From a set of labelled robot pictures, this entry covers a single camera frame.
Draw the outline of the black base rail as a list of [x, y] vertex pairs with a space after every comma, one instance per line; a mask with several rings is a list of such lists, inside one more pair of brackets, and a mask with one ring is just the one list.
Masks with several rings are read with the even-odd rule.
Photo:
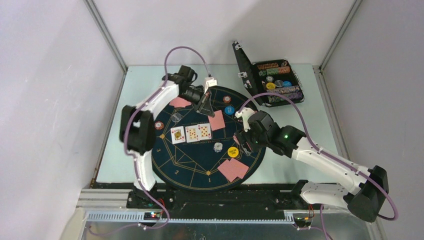
[[149, 194], [133, 188], [127, 197], [126, 208], [162, 211], [164, 204], [170, 218], [185, 220], [282, 220], [289, 211], [318, 210], [309, 206], [292, 190], [291, 183], [242, 184], [233, 189], [214, 192], [194, 192], [157, 184]]

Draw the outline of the clear dealer button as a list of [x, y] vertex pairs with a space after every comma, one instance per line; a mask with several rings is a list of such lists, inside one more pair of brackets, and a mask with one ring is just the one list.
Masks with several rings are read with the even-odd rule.
[[174, 123], [178, 123], [182, 118], [183, 118], [183, 116], [178, 112], [173, 113], [171, 115], [171, 121], [174, 122]]

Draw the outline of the blue white chip stack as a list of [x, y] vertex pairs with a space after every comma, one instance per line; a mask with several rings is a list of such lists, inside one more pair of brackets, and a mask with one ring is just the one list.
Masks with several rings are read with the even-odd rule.
[[213, 145], [213, 150], [214, 150], [216, 153], [220, 153], [220, 152], [222, 151], [222, 149], [223, 149], [223, 144], [222, 144], [221, 142], [215, 142], [215, 143], [214, 143], [214, 145]]

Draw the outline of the blue small blind button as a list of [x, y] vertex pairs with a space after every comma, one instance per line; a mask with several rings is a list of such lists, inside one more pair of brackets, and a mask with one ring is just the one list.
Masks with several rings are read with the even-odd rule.
[[233, 106], [228, 105], [225, 107], [224, 112], [229, 116], [233, 115], [235, 113], [235, 108]]

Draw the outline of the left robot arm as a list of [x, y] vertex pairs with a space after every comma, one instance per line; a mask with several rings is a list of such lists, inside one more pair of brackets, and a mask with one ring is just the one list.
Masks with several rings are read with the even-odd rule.
[[194, 86], [197, 73], [182, 65], [177, 73], [166, 73], [157, 90], [135, 106], [126, 105], [121, 111], [119, 139], [123, 142], [124, 153], [133, 158], [134, 185], [143, 190], [138, 201], [145, 208], [153, 208], [158, 202], [158, 194], [151, 189], [156, 184], [152, 167], [152, 149], [156, 142], [155, 119], [175, 98], [188, 101], [201, 115], [214, 117], [211, 104], [211, 87], [218, 81], [208, 75], [205, 84]]

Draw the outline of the yellow button in case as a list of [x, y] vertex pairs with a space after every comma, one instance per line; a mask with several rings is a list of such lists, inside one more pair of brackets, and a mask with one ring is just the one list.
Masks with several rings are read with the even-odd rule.
[[273, 82], [268, 82], [265, 86], [267, 90], [274, 90], [276, 88], [276, 85]]

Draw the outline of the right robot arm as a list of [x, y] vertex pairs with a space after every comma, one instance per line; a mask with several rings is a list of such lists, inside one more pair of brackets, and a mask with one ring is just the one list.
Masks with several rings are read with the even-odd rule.
[[387, 171], [376, 165], [368, 168], [337, 156], [307, 134], [291, 125], [278, 126], [264, 111], [244, 107], [235, 113], [243, 128], [234, 134], [247, 156], [262, 148], [307, 164], [335, 179], [335, 183], [299, 180], [291, 191], [291, 204], [304, 209], [309, 204], [324, 204], [350, 211], [362, 221], [373, 223], [389, 193]]

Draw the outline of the yellow big blind button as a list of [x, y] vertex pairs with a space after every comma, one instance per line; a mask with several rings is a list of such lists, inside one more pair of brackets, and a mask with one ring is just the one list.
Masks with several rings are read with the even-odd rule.
[[227, 154], [230, 158], [236, 158], [239, 156], [239, 149], [235, 146], [231, 146], [227, 149]]

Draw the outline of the pink playing card deck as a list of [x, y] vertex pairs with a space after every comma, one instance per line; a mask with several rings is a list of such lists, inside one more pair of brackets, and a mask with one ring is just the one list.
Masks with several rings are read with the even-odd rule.
[[235, 133], [233, 135], [233, 139], [236, 142], [236, 144], [238, 145], [238, 148], [246, 155], [246, 156], [250, 156], [252, 154], [252, 148], [248, 142], [248, 140], [243, 136], [240, 135], [238, 133]]

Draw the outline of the round dark poker mat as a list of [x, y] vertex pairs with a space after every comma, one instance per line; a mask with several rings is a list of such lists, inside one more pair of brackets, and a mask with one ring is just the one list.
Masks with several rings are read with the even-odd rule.
[[[224, 103], [223, 97], [230, 96], [231, 102]], [[156, 130], [156, 142], [152, 150], [152, 168], [156, 175], [178, 189], [194, 192], [213, 192], [227, 190], [240, 185], [250, 177], [262, 163], [266, 150], [245, 155], [233, 139], [235, 132], [243, 129], [243, 123], [235, 117], [236, 111], [247, 100], [243, 94], [226, 88], [215, 87], [211, 89], [211, 105], [213, 111], [222, 110], [225, 128], [211, 131], [212, 138], [197, 142], [172, 144], [171, 128], [185, 127], [199, 124], [209, 124], [208, 116], [197, 113], [189, 105], [187, 107], [174, 108], [169, 104], [158, 114], [155, 122], [164, 123], [164, 128]], [[225, 114], [226, 106], [235, 109], [233, 115]], [[183, 118], [175, 123], [171, 121], [174, 113], [180, 113]], [[215, 143], [222, 143], [221, 152], [213, 150]], [[237, 147], [239, 155], [231, 158], [227, 154], [230, 147]], [[218, 166], [225, 160], [236, 159], [249, 166], [249, 170], [243, 179], [236, 178], [229, 182], [219, 171]]]

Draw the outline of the pink dealt card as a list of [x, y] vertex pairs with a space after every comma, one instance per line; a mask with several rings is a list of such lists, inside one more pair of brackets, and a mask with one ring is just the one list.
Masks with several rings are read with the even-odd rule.
[[240, 179], [243, 179], [249, 170], [249, 166], [234, 158], [231, 159], [231, 164], [236, 173], [236, 176]]
[[185, 108], [190, 106], [192, 103], [184, 98], [176, 97], [169, 102], [169, 105], [174, 108]]

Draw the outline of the red poker chip stack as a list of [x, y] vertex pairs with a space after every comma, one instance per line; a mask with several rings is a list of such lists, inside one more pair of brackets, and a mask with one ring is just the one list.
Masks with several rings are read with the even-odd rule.
[[232, 101], [232, 98], [229, 95], [223, 97], [223, 102], [229, 104]]

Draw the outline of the black poker chip case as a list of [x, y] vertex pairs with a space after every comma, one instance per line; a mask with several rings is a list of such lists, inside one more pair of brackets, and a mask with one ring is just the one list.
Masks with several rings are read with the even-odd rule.
[[244, 88], [251, 96], [261, 93], [277, 93], [295, 104], [302, 103], [305, 95], [298, 75], [287, 59], [251, 62], [238, 41], [232, 43]]

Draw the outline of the pink card mid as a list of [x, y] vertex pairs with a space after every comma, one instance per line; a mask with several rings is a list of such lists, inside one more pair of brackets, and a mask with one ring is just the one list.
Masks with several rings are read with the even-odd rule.
[[212, 131], [224, 129], [226, 127], [222, 110], [214, 112], [214, 116], [208, 116], [210, 128]]

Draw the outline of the blue button in case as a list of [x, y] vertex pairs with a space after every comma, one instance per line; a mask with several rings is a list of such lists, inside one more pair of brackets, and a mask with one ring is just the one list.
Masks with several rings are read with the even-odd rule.
[[290, 81], [284, 81], [283, 82], [283, 87], [284, 88], [288, 88], [288, 87], [291, 87], [291, 86], [292, 86], [292, 83]]

